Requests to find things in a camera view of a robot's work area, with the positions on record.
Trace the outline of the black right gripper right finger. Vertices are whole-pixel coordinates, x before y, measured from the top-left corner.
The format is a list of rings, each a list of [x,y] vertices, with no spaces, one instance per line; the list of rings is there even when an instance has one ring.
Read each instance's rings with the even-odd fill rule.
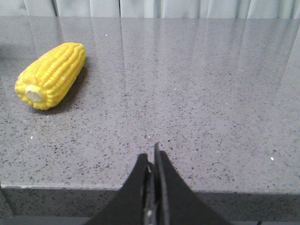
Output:
[[[159,225],[230,225],[201,201],[180,177],[167,153],[154,145]]]

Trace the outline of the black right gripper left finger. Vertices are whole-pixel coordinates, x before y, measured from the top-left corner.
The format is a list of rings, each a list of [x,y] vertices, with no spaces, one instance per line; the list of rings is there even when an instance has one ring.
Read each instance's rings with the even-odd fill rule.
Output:
[[[116,196],[87,225],[142,225],[148,157],[140,154]]]

